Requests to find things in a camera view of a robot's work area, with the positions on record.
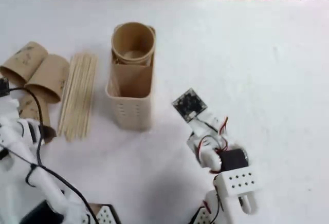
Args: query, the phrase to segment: wooden stick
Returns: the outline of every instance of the wooden stick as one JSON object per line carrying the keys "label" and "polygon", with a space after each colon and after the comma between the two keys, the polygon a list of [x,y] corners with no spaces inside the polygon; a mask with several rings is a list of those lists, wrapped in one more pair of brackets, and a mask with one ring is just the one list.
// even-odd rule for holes
{"label": "wooden stick", "polygon": [[73,79],[73,83],[72,83],[72,95],[71,95],[71,98],[69,99],[69,102],[68,102],[68,108],[67,108],[67,114],[69,115],[67,117],[67,119],[65,119],[64,121],[64,126],[67,127],[66,129],[66,139],[71,141],[72,139],[72,128],[71,128],[71,124],[73,123],[74,124],[74,120],[72,119],[72,114],[75,113],[75,104],[76,104],[76,101],[77,101],[77,96],[79,94],[79,89],[78,89],[78,86],[79,86],[79,81],[81,79],[81,75],[82,75],[82,72],[83,72],[83,67],[84,67],[84,61],[81,59],[81,56],[79,56],[78,58],[78,64],[77,64],[77,73],[75,74],[74,76],[74,79]]}
{"label": "wooden stick", "polygon": [[67,102],[68,102],[69,97],[70,97],[73,76],[74,76],[74,73],[76,71],[76,63],[77,63],[77,56],[74,55],[71,59],[70,72],[69,72],[69,75],[68,75],[68,80],[67,80],[66,85],[65,85],[65,92],[64,92],[64,98],[63,98],[64,102],[63,102],[63,105],[62,105],[61,117],[59,119],[58,131],[57,131],[59,135],[62,134],[62,130],[63,130],[63,121],[64,121],[64,117],[65,117],[66,110],[67,110]]}
{"label": "wooden stick", "polygon": [[84,129],[83,133],[84,136],[86,137],[88,132],[89,132],[89,124],[90,124],[90,113],[92,109],[92,104],[93,104],[93,93],[94,93],[94,82],[95,82],[95,73],[96,73],[96,66],[97,66],[97,57],[94,55],[93,56],[93,61],[92,61],[92,76],[90,78],[89,82],[89,93],[88,93],[88,107],[87,107],[87,115],[84,123]]}
{"label": "wooden stick", "polygon": [[84,69],[86,75],[83,76],[83,79],[81,81],[82,86],[80,88],[81,94],[83,94],[83,99],[81,99],[81,102],[80,102],[81,110],[79,111],[78,116],[77,116],[77,121],[78,121],[77,134],[79,135],[80,138],[82,138],[83,123],[84,123],[84,118],[87,113],[86,106],[87,106],[87,99],[88,99],[88,96],[87,96],[88,82],[90,79],[90,71],[92,70],[92,59],[91,59],[90,55],[85,54],[84,58],[85,58],[85,60],[87,60],[88,68]]}

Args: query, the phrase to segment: red wire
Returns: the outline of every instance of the red wire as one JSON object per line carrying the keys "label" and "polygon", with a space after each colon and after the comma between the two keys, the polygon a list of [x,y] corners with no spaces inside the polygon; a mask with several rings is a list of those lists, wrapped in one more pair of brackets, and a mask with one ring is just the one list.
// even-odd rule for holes
{"label": "red wire", "polygon": [[222,137],[222,139],[225,141],[225,146],[224,146],[224,148],[222,149],[222,151],[226,151],[227,148],[228,148],[228,142],[227,142],[227,140],[226,140],[224,137]]}
{"label": "red wire", "polygon": [[227,120],[228,120],[228,117],[225,118],[224,123],[223,123],[222,126],[220,127],[220,129],[219,129],[219,131],[218,131],[218,134],[219,134],[219,135],[222,134],[222,131],[223,131],[224,128],[226,129]]}
{"label": "red wire", "polygon": [[202,142],[203,142],[203,140],[204,140],[205,137],[206,136],[204,136],[203,138],[201,138],[200,143],[199,143],[199,145],[197,146],[197,149],[196,149],[196,158],[197,158],[197,160],[199,162],[200,162],[200,149],[201,149],[201,145],[202,145]]}

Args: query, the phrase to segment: white bracket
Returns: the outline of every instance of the white bracket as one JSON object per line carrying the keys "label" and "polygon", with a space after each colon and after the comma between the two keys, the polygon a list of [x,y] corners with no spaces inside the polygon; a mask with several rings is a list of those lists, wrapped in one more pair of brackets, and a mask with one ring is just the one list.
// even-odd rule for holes
{"label": "white bracket", "polygon": [[[90,212],[87,213],[90,216],[90,224],[95,224]],[[99,224],[117,224],[111,209],[108,206],[103,206],[97,214],[97,220]],[[82,220],[82,224],[88,224],[88,217]]]}
{"label": "white bracket", "polygon": [[[214,180],[225,216],[230,224],[271,223],[264,191],[261,191],[261,177],[255,167],[221,172]],[[218,200],[216,191],[206,195],[211,212],[216,212]],[[217,218],[215,224],[222,224]]]}

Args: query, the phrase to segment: black cable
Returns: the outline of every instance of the black cable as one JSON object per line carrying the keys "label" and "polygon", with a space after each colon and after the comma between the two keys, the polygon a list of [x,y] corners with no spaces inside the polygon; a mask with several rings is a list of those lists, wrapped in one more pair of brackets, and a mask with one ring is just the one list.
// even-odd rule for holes
{"label": "black cable", "polygon": [[81,194],[81,192],[79,192],[78,189],[76,189],[73,185],[71,185],[67,180],[65,180],[62,176],[60,176],[59,174],[55,173],[54,171],[48,169],[47,167],[43,166],[43,165],[37,165],[34,164],[32,162],[29,162],[28,160],[26,160],[24,157],[18,155],[17,153],[15,153],[14,151],[12,151],[11,149],[7,148],[6,146],[3,146],[2,144],[0,144],[0,146],[4,149],[7,149],[10,153],[12,153],[13,155],[17,156],[18,158],[20,158],[21,160],[25,161],[26,163],[30,164],[31,167],[40,167],[43,170],[45,170],[47,173],[53,175],[54,177],[56,177],[57,179],[59,179],[63,184],[65,184],[67,187],[69,187],[73,192],[75,192],[83,201],[83,203],[86,205],[88,211],[90,212],[90,214],[92,215],[93,219],[95,220],[96,224],[99,224],[98,219],[96,217],[96,215],[94,214],[92,208],[90,207],[88,201],[84,198],[84,196]]}
{"label": "black cable", "polygon": [[203,121],[201,119],[199,119],[197,116],[194,117],[197,121],[200,121],[201,123],[205,124],[206,126],[208,126],[210,129],[212,129],[213,131],[215,131],[216,133],[218,133],[218,130],[213,127],[211,124],[209,124],[208,122],[206,121]]}
{"label": "black cable", "polygon": [[36,105],[38,107],[39,120],[40,120],[40,139],[38,142],[38,147],[36,149],[36,160],[39,165],[42,165],[41,158],[40,158],[40,148],[41,148],[42,140],[44,139],[44,131],[43,131],[43,118],[42,118],[42,111],[41,111],[40,103],[39,103],[38,99],[36,98],[35,94],[27,88],[17,87],[17,88],[9,89],[8,91],[12,92],[13,90],[24,90],[24,91],[28,92],[33,97],[33,99],[35,100]]}
{"label": "black cable", "polygon": [[210,224],[213,224],[215,222],[215,220],[218,217],[218,214],[220,213],[220,209],[221,209],[221,206],[222,206],[220,195],[218,194],[218,188],[216,186],[215,186],[215,189],[216,189],[216,193],[217,193],[217,202],[218,202],[218,204],[217,204],[217,213],[216,213],[215,217],[211,220]]}

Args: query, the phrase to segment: circuit board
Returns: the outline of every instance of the circuit board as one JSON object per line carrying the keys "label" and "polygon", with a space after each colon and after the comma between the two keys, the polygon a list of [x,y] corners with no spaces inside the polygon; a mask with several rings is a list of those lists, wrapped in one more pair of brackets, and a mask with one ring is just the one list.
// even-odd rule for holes
{"label": "circuit board", "polygon": [[207,108],[192,88],[175,100],[172,105],[187,123]]}

